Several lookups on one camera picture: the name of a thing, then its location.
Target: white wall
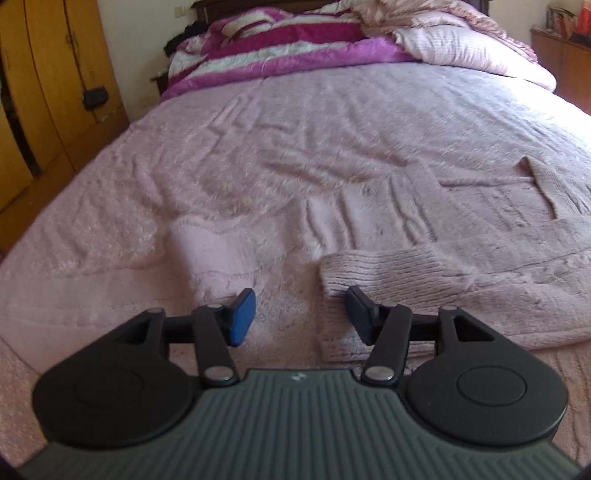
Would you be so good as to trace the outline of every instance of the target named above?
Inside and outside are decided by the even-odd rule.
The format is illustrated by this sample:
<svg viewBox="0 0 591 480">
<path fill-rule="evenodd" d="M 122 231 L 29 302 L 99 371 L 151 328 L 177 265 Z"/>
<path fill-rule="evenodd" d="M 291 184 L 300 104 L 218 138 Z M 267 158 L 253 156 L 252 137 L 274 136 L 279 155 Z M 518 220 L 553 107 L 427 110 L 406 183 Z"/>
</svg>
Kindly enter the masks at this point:
<svg viewBox="0 0 591 480">
<path fill-rule="evenodd" d="M 532 25 L 546 24 L 548 5 L 578 14 L 582 3 L 582 0 L 493 0 L 490 15 L 516 40 L 530 43 Z"/>
<path fill-rule="evenodd" d="M 174 7 L 191 0 L 98 0 L 100 16 L 115 77 L 130 120 L 144 116 L 158 105 L 158 89 L 150 77 L 165 68 L 166 42 L 194 18 L 175 18 Z M 530 28 L 545 24 L 550 0 L 494 0 L 491 16 L 509 34 L 529 43 Z M 553 0 L 578 13 L 582 0 Z"/>
<path fill-rule="evenodd" d="M 162 48 L 181 33 L 191 16 L 175 18 L 174 7 L 191 0 L 98 0 L 117 84 L 130 120 L 158 105 L 150 77 L 167 66 Z"/>
</svg>

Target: striped blanket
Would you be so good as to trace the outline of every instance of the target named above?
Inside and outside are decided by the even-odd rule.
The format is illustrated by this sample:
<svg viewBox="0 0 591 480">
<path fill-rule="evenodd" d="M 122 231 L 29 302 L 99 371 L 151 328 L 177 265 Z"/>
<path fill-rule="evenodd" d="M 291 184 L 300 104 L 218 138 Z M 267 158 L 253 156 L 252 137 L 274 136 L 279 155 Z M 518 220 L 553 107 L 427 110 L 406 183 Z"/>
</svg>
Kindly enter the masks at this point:
<svg viewBox="0 0 591 480">
<path fill-rule="evenodd" d="M 239 80 L 413 59 L 389 38 L 365 38 L 349 3 L 301 15 L 256 8 L 214 22 L 179 46 L 163 100 Z"/>
</svg>

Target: yellow wardrobe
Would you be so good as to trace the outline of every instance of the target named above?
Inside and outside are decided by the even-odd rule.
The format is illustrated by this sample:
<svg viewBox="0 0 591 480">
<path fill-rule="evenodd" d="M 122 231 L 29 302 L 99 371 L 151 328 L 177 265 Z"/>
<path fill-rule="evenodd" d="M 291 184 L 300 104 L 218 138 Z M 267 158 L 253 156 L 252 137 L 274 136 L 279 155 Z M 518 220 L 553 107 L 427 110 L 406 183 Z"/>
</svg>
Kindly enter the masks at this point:
<svg viewBox="0 0 591 480">
<path fill-rule="evenodd" d="M 0 249 L 129 125 L 96 0 L 0 0 Z M 98 104 L 85 92 L 107 92 Z"/>
</svg>

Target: wooden cabinet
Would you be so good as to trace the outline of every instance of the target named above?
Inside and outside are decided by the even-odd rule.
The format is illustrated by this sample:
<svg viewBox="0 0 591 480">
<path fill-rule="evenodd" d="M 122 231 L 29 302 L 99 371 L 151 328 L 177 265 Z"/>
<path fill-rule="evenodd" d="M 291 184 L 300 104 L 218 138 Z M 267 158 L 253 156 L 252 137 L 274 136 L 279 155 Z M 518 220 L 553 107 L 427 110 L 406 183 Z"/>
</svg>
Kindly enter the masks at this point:
<svg viewBox="0 0 591 480">
<path fill-rule="evenodd" d="M 0 0 L 0 53 L 0 248 L 7 249 L 129 122 L 96 0 Z M 83 94 L 97 87 L 109 99 L 89 111 Z"/>
<path fill-rule="evenodd" d="M 556 77 L 556 95 L 591 114 L 591 48 L 532 30 L 540 64 Z"/>
</svg>

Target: wooden headboard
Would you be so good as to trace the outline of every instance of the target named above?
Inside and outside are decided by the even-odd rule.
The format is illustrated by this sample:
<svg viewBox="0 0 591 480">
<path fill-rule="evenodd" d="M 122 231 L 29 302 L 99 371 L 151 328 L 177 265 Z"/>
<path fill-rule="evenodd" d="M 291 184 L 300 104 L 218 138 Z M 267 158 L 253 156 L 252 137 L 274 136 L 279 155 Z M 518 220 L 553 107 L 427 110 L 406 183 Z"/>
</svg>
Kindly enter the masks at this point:
<svg viewBox="0 0 591 480">
<path fill-rule="evenodd" d="M 488 15 L 490 0 L 465 0 L 480 12 Z M 199 0 L 191 8 L 205 23 L 212 23 L 220 18 L 235 15 L 256 7 L 281 8 L 294 14 L 314 10 L 332 3 L 332 0 Z"/>
</svg>

